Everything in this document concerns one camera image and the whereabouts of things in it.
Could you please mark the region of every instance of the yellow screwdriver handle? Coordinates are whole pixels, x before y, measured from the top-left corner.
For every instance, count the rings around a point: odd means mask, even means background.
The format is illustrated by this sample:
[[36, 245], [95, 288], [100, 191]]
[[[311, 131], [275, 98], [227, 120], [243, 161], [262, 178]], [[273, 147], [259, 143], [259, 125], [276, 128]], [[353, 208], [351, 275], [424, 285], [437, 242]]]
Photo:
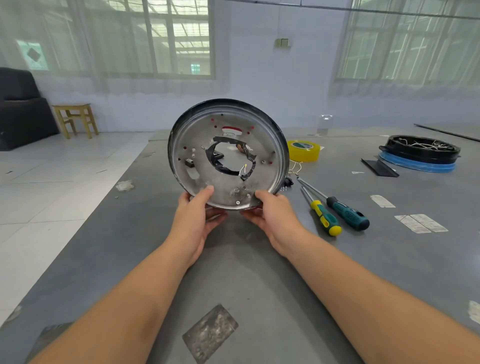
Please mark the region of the yellow screwdriver handle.
[[320, 218], [320, 223], [323, 229], [330, 235], [330, 236], [337, 236], [340, 235], [342, 232], [342, 227], [338, 223], [338, 220], [335, 216], [333, 216], [325, 206], [319, 200], [314, 200], [310, 203], [310, 207], [313, 211], [315, 211]]

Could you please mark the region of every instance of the teal screwdriver handle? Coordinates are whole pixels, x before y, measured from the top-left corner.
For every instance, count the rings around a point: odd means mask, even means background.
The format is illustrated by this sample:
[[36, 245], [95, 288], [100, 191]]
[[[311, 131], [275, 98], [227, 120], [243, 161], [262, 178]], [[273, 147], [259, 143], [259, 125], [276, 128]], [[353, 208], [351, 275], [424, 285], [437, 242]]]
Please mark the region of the teal screwdriver handle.
[[360, 211], [341, 203], [336, 197], [327, 198], [328, 207], [333, 208], [345, 222], [355, 230], [362, 231], [370, 226], [370, 221]]

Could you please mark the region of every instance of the tape roll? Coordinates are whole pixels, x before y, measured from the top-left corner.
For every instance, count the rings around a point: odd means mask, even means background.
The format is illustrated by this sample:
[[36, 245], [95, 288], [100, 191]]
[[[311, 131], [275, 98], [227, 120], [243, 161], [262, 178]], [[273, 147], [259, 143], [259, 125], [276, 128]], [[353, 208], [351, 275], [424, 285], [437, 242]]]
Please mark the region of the tape roll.
[[320, 153], [320, 146], [304, 140], [287, 141], [290, 159], [295, 162], [315, 162]]

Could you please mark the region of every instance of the tiled floor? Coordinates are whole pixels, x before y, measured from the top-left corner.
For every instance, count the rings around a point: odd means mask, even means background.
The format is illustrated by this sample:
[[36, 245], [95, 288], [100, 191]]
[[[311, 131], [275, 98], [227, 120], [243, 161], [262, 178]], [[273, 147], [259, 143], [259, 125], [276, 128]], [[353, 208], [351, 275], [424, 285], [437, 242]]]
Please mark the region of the tiled floor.
[[59, 134], [0, 152], [0, 326], [150, 136]]

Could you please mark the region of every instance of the white wall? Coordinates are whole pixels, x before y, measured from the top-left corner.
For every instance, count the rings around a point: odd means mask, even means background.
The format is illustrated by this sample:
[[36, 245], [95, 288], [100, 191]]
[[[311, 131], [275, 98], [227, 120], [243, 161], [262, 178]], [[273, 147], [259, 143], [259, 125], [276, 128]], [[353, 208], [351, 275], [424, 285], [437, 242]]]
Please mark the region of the white wall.
[[[349, 3], [334, 1], [335, 6]], [[341, 11], [216, 0], [216, 82], [222, 86], [211, 89], [222, 91], [120, 95], [47, 92], [47, 97], [52, 103], [92, 103], [102, 131], [169, 129], [186, 109], [216, 97], [249, 102], [281, 127], [316, 127], [321, 114], [335, 116], [333, 125], [326, 127], [470, 121], [480, 114], [480, 103], [472, 98], [329, 96], [344, 19]], [[290, 38], [292, 48], [274, 49], [278, 37]]]

